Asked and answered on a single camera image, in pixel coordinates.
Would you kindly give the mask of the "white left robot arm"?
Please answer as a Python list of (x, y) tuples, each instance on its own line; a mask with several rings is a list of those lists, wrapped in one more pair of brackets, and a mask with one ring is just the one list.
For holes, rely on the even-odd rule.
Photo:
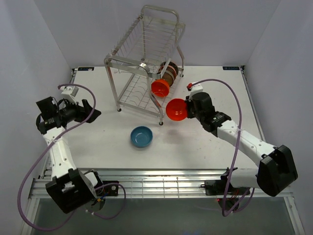
[(68, 123), (82, 123), (84, 120), (92, 123), (101, 112), (93, 109), (86, 99), (81, 105), (65, 98), (55, 103), (50, 96), (36, 104), (41, 111), (36, 126), (50, 146), (48, 152), (52, 173), (51, 181), (45, 188), (62, 212), (72, 212), (86, 203), (93, 206), (100, 203), (103, 206), (107, 196), (117, 196), (117, 181), (102, 181), (95, 170), (83, 173), (75, 166), (63, 134)]

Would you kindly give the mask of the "floral black-white patterned bowl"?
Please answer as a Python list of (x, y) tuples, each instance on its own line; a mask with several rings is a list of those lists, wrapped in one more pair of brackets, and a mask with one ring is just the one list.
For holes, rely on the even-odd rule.
[(178, 74), (179, 74), (179, 68), (178, 68), (178, 66), (177, 66), (175, 63), (173, 63), (173, 62), (170, 62), (170, 66), (172, 66), (172, 67), (175, 69), (176, 75), (178, 75)]

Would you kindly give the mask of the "orange plastic bowl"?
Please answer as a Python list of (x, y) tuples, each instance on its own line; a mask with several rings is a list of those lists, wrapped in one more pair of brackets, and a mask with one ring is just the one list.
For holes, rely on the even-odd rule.
[(169, 94), (170, 86), (164, 79), (158, 79), (151, 84), (151, 91), (158, 97), (166, 97)]
[(187, 118), (187, 104), (185, 100), (174, 98), (166, 106), (166, 115), (170, 120), (182, 121)]

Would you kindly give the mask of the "blue ceramic bowl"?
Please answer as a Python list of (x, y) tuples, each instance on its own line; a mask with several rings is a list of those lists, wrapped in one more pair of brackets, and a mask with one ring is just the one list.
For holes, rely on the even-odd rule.
[(138, 126), (131, 131), (130, 140), (133, 146), (145, 148), (151, 144), (153, 140), (153, 132), (146, 126)]

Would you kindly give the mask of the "brown cream-inside bowl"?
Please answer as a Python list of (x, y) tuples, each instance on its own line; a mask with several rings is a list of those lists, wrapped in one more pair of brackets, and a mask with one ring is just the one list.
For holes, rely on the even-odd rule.
[(173, 82), (175, 80), (173, 74), (170, 71), (168, 71), (168, 70), (166, 70), (164, 72), (162, 79), (165, 80), (168, 83), (169, 87), (172, 86), (172, 84), (173, 84)]

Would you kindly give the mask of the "white orange patterned bowl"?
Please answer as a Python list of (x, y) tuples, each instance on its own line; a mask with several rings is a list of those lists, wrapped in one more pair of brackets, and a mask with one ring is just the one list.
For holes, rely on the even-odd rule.
[[(158, 72), (159, 72), (159, 73), (163, 70), (165, 64), (166, 64), (166, 62), (163, 62), (163, 63), (160, 64), (160, 67), (159, 67), (159, 69), (158, 69)], [(177, 77), (176, 71), (175, 71), (175, 69), (174, 69), (172, 66), (170, 66), (170, 62), (169, 62), (169, 64), (168, 64), (166, 70), (170, 71), (170, 72), (173, 74), (174, 78), (176, 79), (176, 77)]]

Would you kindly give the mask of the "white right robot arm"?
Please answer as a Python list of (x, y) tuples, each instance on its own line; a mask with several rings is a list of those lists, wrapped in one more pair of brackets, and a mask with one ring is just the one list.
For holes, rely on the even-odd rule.
[(259, 188), (276, 196), (298, 178), (291, 150), (285, 145), (276, 147), (241, 131), (235, 121), (218, 112), (208, 93), (200, 92), (185, 99), (187, 117), (196, 118), (205, 131), (224, 140), (248, 156), (256, 169), (227, 169), (219, 180), (209, 181), (211, 195), (233, 194), (239, 188)]

